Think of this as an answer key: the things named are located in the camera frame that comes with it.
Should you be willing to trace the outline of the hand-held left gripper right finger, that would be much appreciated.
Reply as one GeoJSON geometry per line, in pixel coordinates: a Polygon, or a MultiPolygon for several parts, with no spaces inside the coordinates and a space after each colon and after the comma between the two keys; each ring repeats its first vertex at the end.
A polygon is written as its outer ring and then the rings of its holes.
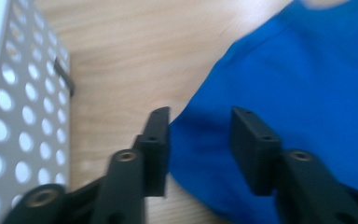
{"type": "Polygon", "coordinates": [[[251,192],[269,196],[274,186],[274,162],[282,150],[278,135],[256,113],[233,106],[230,149],[251,192]]]}

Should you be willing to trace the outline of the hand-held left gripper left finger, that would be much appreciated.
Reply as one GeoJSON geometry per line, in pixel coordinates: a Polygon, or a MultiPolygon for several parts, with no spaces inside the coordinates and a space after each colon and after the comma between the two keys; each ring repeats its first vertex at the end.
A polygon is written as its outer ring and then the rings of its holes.
{"type": "Polygon", "coordinates": [[[133,147],[144,155],[145,197],[163,197],[170,157],[170,108],[152,111],[133,147]]]}

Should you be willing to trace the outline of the blue cloth with white print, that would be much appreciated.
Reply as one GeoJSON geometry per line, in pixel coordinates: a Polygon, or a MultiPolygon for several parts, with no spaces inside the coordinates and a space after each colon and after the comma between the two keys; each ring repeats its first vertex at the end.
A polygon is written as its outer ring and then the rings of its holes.
{"type": "Polygon", "coordinates": [[[292,2],[228,49],[171,124],[170,169],[183,188],[232,224],[279,224],[229,151],[233,106],[358,189],[358,0],[322,10],[292,2]]]}

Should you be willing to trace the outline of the white perforated plastic basket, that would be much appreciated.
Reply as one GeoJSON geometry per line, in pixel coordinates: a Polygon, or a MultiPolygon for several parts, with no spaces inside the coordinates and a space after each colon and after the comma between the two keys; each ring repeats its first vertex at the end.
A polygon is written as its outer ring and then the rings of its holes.
{"type": "Polygon", "coordinates": [[[70,54],[34,0],[0,0],[0,224],[24,193],[70,184],[70,54]]]}

